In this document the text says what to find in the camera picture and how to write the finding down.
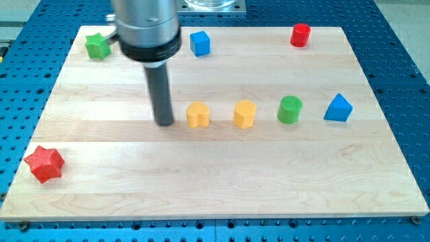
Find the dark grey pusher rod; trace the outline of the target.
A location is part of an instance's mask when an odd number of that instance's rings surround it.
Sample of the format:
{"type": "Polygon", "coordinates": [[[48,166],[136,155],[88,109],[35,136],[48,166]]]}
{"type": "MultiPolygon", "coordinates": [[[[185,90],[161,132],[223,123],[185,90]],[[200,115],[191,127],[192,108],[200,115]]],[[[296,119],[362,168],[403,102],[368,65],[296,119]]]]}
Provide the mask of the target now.
{"type": "Polygon", "coordinates": [[[145,65],[144,72],[155,122],[159,126],[172,125],[173,111],[167,65],[165,63],[157,67],[145,65]]]}

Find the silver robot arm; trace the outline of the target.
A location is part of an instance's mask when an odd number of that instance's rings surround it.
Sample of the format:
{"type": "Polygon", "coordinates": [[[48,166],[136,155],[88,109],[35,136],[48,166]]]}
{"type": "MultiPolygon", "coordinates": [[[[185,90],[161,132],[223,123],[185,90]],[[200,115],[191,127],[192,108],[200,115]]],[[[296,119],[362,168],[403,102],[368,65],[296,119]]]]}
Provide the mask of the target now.
{"type": "Polygon", "coordinates": [[[181,48],[174,0],[111,0],[122,53],[143,64],[154,120],[172,125],[167,61],[181,48]]]}

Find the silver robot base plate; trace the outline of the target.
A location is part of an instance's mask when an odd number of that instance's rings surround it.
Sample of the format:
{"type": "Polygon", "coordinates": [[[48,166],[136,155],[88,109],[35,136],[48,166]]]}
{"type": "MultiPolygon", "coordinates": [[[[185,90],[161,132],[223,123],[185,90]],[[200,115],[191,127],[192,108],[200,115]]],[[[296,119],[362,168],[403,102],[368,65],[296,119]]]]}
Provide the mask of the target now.
{"type": "Polygon", "coordinates": [[[245,0],[176,0],[177,12],[182,16],[193,15],[245,15],[245,0]]]}

